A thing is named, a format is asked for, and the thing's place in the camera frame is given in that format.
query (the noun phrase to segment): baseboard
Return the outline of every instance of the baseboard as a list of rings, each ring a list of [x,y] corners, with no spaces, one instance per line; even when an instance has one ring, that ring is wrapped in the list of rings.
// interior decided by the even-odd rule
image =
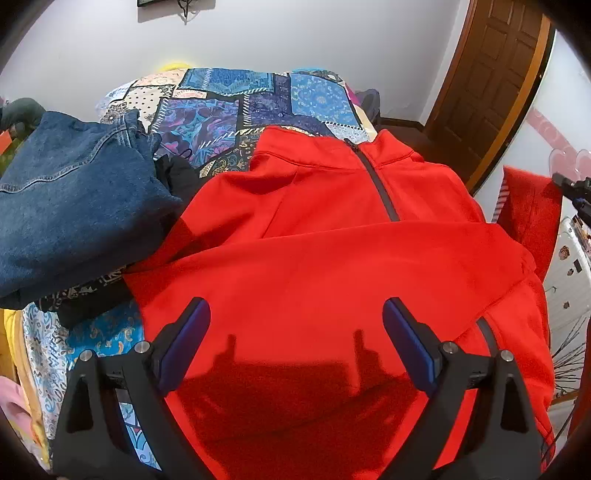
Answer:
[[[381,118],[382,125],[389,125],[391,127],[409,127],[409,128],[416,128],[418,131],[422,132],[425,129],[425,126],[421,122],[417,122],[416,120],[402,120],[401,118],[388,118],[383,116]]]

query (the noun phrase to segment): folded clothes pile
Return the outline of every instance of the folded clothes pile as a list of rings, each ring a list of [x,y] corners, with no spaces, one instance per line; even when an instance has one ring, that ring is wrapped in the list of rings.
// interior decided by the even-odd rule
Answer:
[[[160,141],[144,132],[138,111],[112,125],[43,116],[0,180],[1,308],[66,305],[68,323],[129,295],[121,269],[160,246],[198,189],[174,196],[171,172],[188,164],[155,164]]]

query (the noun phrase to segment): blue gripper pad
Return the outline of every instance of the blue gripper pad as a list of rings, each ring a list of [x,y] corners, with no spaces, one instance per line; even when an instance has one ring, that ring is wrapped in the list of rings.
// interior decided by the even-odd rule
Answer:
[[[177,320],[183,325],[160,362],[158,390],[162,395],[167,395],[168,392],[176,390],[180,386],[207,333],[210,321],[209,304],[205,300],[197,298],[189,303]]]
[[[427,325],[415,320],[398,297],[384,303],[382,318],[415,388],[431,396],[441,373],[439,339]]]

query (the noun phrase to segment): zipper pull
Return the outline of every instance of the zipper pull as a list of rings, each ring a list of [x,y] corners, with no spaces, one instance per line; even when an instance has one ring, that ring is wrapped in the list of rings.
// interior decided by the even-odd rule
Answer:
[[[345,138],[345,139],[343,140],[343,142],[345,142],[345,143],[347,144],[347,146],[348,146],[348,147],[349,147],[351,150],[353,150],[354,152],[358,152],[358,151],[360,151],[360,150],[361,150],[361,149],[360,149],[360,148],[359,148],[359,147],[358,147],[356,144],[354,144],[354,143],[353,143],[351,140],[349,140],[348,138]]]

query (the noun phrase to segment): wooden door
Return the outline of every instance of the wooden door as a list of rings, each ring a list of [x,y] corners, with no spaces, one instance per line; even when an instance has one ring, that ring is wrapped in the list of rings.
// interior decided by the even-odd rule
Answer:
[[[457,69],[426,128],[464,182],[499,136],[530,69],[537,74],[532,60],[543,31],[547,38],[543,20],[535,7],[514,0],[478,0],[473,10]]]

